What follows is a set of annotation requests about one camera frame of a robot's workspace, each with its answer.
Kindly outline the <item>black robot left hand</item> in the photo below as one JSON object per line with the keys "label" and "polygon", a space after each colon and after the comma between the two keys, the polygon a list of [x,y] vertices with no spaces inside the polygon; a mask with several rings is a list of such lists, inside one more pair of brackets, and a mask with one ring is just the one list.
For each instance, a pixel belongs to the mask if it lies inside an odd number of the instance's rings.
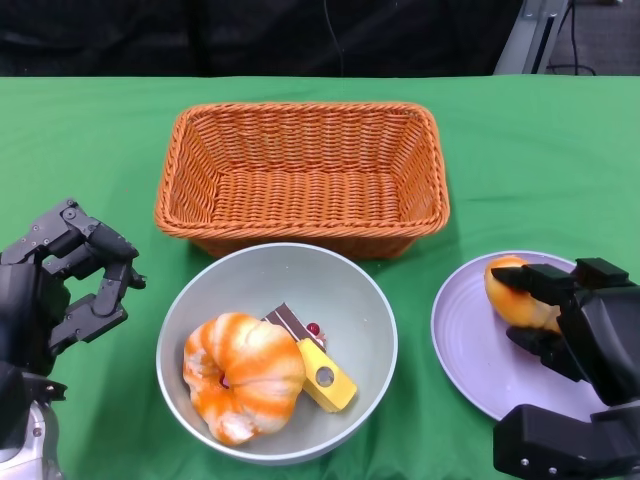
{"label": "black robot left hand", "polygon": [[1,253],[1,359],[47,376],[55,359],[125,321],[122,300],[146,279],[138,250],[67,199]]}

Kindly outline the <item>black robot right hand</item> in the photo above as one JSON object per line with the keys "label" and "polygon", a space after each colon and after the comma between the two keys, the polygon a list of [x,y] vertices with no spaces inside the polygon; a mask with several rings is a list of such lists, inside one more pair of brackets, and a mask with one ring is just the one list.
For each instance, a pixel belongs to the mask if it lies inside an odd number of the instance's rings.
{"label": "black robot right hand", "polygon": [[516,256],[485,269],[485,291],[508,338],[542,365],[591,384],[609,407],[639,398],[639,286],[596,258],[571,271]]}

